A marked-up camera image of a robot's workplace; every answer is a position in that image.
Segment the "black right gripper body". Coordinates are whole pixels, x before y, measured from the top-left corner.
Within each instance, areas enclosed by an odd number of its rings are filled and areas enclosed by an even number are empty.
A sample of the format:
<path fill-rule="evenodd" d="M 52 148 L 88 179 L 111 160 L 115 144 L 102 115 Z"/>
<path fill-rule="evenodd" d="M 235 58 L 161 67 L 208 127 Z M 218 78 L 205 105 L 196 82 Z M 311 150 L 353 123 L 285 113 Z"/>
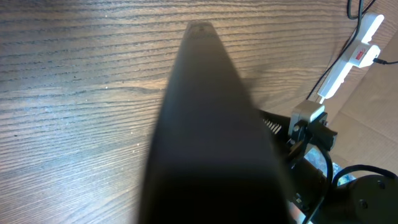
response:
<path fill-rule="evenodd" d="M 291 135 L 282 127 L 274 139 L 295 190 L 289 200 L 305 215 L 303 223 L 315 223 L 314 218 L 330 190 L 330 130 L 322 124 L 298 124 L 296 127 L 298 130 Z M 309 144 L 318 148 L 326 172 L 306 160 Z"/>

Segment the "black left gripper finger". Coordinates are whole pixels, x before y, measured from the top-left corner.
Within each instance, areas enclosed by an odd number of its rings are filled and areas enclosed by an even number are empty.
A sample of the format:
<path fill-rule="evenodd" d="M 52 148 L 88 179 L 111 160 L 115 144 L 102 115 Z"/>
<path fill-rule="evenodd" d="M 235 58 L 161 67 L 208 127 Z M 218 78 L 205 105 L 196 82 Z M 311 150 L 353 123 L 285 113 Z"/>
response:
<path fill-rule="evenodd" d="M 288 142 L 290 140 L 289 126 L 290 118 L 281 116 L 274 113 L 269 113 L 263 110 L 259 110 L 260 116 L 264 124 L 270 129 L 273 136 L 281 142 Z"/>

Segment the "blue screen smartphone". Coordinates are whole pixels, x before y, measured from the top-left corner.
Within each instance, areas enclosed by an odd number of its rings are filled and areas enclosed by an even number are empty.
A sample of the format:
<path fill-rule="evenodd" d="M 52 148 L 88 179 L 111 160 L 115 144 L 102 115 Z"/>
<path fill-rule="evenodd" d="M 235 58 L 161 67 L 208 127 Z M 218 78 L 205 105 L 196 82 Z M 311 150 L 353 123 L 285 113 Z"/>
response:
<path fill-rule="evenodd" d="M 209 22 L 188 24 L 146 164 L 139 223 L 290 223 L 274 142 Z"/>

